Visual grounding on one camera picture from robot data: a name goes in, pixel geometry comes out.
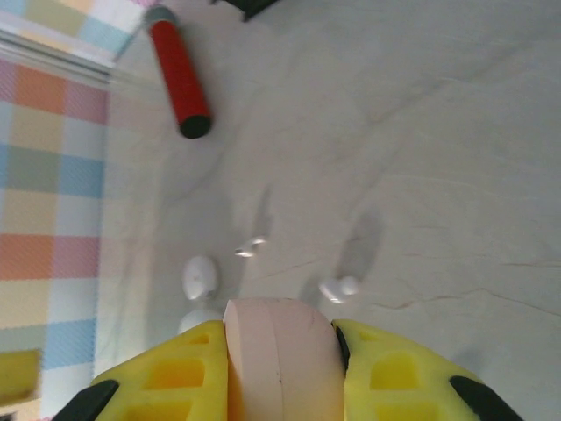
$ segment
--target wall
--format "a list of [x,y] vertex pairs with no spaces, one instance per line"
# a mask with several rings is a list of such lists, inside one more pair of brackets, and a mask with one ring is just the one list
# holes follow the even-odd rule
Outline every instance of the wall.
[[0,29],[112,65],[159,0],[0,0]]
[[52,416],[92,378],[106,92],[0,59],[0,352],[41,348]]

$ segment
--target white floor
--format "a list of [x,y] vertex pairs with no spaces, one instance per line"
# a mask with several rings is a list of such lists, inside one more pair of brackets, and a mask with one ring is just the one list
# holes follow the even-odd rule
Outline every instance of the white floor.
[[[164,3],[216,124],[176,133],[140,33],[110,104],[96,370],[175,334],[182,266],[205,253],[218,309],[299,297],[561,419],[561,3],[280,0],[248,24]],[[236,257],[256,234],[259,255]],[[360,295],[329,303],[326,275]]]

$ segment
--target dark object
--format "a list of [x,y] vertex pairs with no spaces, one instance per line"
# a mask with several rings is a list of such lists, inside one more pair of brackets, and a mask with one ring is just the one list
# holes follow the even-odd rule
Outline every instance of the dark object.
[[226,0],[226,2],[236,6],[244,13],[244,22],[247,22],[276,1],[278,0]]
[[113,397],[119,383],[106,380],[78,392],[52,421],[95,421]]
[[487,385],[461,375],[454,375],[449,382],[481,421],[522,421]]
[[177,17],[167,7],[158,5],[146,12],[144,20],[158,56],[179,131],[186,138],[200,138],[209,132],[212,116],[177,29]]
[[339,342],[339,347],[341,348],[341,358],[343,359],[343,367],[346,372],[349,369],[349,359],[351,358],[351,352],[349,351],[349,346],[344,338],[343,331],[336,327],[335,333],[337,335],[337,341]]

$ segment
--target foam roller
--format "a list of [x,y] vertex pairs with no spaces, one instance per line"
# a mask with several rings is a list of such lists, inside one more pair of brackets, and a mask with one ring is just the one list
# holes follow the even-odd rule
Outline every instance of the foam roller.
[[212,116],[177,29],[177,17],[167,7],[158,5],[146,12],[144,21],[158,57],[179,131],[186,138],[200,138],[209,132]]

